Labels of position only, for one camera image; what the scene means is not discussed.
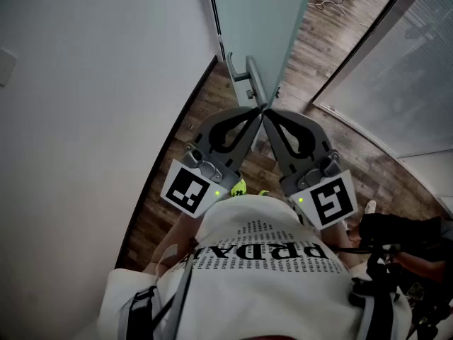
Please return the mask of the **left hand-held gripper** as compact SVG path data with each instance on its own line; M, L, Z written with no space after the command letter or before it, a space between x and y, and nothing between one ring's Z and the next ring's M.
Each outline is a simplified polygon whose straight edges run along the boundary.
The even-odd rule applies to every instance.
M206 117L168 170L161 197L192 218L225 199L242 179L237 171L261 124L258 107L235 107Z

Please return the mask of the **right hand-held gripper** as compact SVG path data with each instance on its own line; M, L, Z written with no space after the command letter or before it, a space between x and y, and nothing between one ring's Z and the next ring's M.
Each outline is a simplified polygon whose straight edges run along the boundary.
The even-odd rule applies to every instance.
M298 112L269 108L263 112L263 124L286 176L280 185L303 225L323 230L357 212L352 176L340 168L339 153L331 150L316 121ZM317 149L324 149L327 156L298 171L307 160L314 163Z

